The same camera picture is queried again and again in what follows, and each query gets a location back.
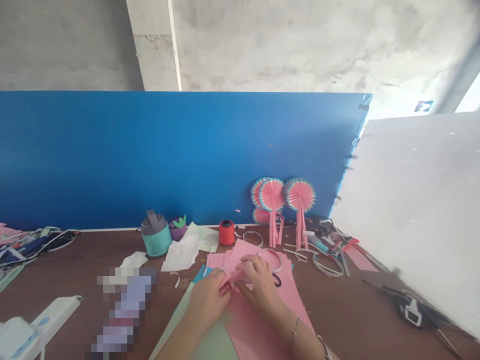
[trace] blue panel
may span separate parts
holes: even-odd
[[[364,98],[0,92],[0,221],[24,230],[129,228],[153,208],[169,220],[251,223],[250,188],[265,176],[308,179],[314,213],[328,215]]]

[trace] hand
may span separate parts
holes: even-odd
[[[277,293],[272,266],[257,255],[246,255],[240,261],[242,262],[236,266],[236,269],[246,272],[253,284],[253,291],[250,291],[243,281],[236,281],[235,285],[251,308],[275,328],[290,310]]]
[[[230,301],[230,291],[219,296],[219,285],[225,272],[213,269],[206,277],[197,282],[190,295],[190,301],[183,317],[192,326],[208,332],[222,315]]]

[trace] power strip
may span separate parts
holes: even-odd
[[[69,317],[80,305],[82,297],[57,297],[38,317],[30,324],[33,335],[13,354],[10,359],[35,360],[42,349],[52,340],[54,335],[67,322]]]

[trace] teal cup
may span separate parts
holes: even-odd
[[[167,254],[172,236],[169,223],[161,214],[148,210],[148,217],[141,222],[141,237],[145,243],[146,253],[151,258],[159,258]]]

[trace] red thread spool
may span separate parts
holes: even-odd
[[[219,225],[218,239],[223,246],[230,246],[235,242],[235,224],[230,220],[223,220]]]

